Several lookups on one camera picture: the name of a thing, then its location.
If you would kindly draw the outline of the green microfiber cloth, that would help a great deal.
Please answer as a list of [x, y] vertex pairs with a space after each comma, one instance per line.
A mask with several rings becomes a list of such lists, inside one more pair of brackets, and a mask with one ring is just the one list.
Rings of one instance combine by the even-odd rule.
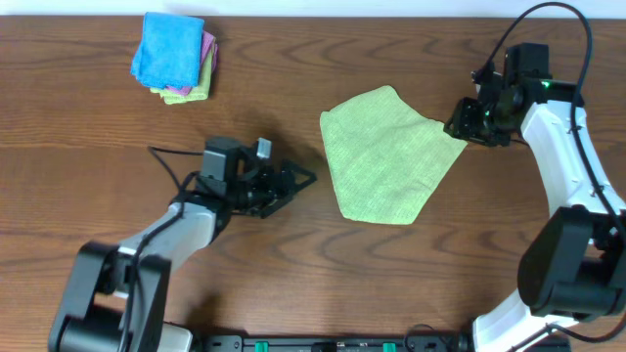
[[389, 85], [322, 112], [320, 128], [342, 216], [374, 224], [413, 223], [467, 145]]

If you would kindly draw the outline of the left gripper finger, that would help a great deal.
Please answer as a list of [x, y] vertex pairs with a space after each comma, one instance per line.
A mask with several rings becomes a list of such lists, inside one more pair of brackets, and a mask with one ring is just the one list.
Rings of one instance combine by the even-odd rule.
[[317, 181], [314, 172], [304, 169], [291, 160], [284, 159], [281, 169], [285, 183], [290, 189], [305, 189]]
[[288, 203], [290, 203], [297, 194], [295, 189], [270, 189], [263, 196], [262, 206], [259, 210], [259, 217], [265, 219]]

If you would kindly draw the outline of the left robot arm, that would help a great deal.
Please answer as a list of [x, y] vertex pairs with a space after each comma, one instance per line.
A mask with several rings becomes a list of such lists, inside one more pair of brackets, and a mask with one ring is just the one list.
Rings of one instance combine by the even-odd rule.
[[163, 216], [118, 244], [88, 242], [75, 257], [48, 337], [51, 351], [196, 351], [188, 329], [164, 319], [172, 274], [209, 246], [233, 215], [267, 218], [316, 180], [285, 160], [207, 156]]

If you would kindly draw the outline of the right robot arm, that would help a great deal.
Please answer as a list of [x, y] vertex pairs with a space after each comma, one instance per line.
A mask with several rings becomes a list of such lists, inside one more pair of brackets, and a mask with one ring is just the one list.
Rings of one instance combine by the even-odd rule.
[[625, 308], [625, 202], [591, 142], [578, 83], [536, 69], [475, 73], [476, 98], [463, 98], [444, 130], [486, 147], [513, 133], [529, 146], [545, 189], [549, 220], [522, 255], [517, 288], [471, 325], [475, 351], [526, 351], [554, 332]]

